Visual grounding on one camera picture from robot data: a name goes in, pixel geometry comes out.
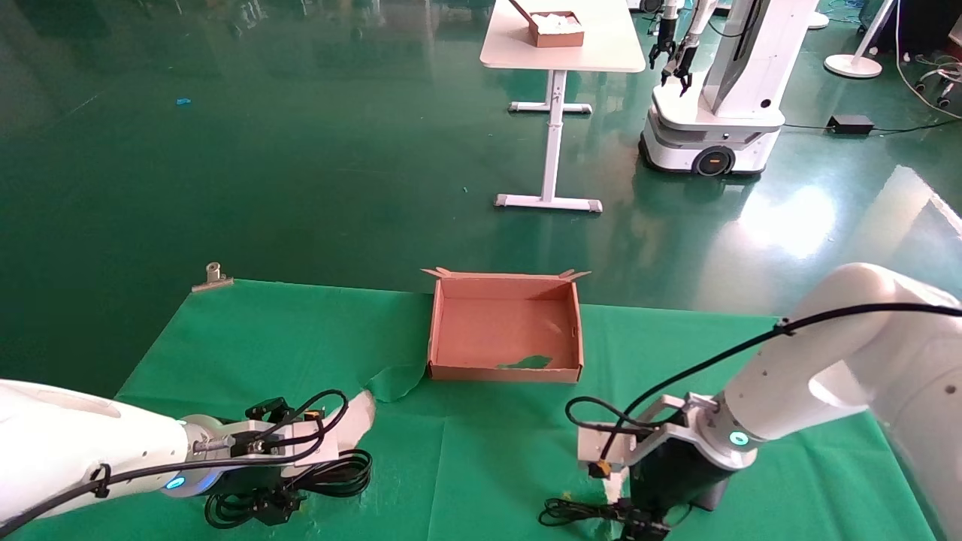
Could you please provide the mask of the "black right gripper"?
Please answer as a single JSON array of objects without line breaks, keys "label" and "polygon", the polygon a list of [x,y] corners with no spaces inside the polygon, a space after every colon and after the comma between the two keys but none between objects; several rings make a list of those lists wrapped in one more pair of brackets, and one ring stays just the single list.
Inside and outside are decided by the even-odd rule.
[{"label": "black right gripper", "polygon": [[714,465],[695,445],[669,439],[630,468],[631,503],[615,504],[615,520],[635,528],[636,540],[666,540],[671,526],[643,517],[640,511],[663,512],[691,506],[712,512],[724,497],[731,470]]}]

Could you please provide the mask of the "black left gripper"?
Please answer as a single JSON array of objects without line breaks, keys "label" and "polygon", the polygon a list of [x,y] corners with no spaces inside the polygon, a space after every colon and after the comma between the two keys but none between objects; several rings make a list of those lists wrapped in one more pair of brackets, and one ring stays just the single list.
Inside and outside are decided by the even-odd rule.
[{"label": "black left gripper", "polygon": [[[245,411],[247,420],[281,422],[292,413],[284,397],[268,398]],[[255,495],[252,517],[265,526],[288,523],[301,508],[303,496],[292,485],[292,477],[282,475],[284,466],[248,466],[220,473],[214,483],[214,496],[248,497]]]}]

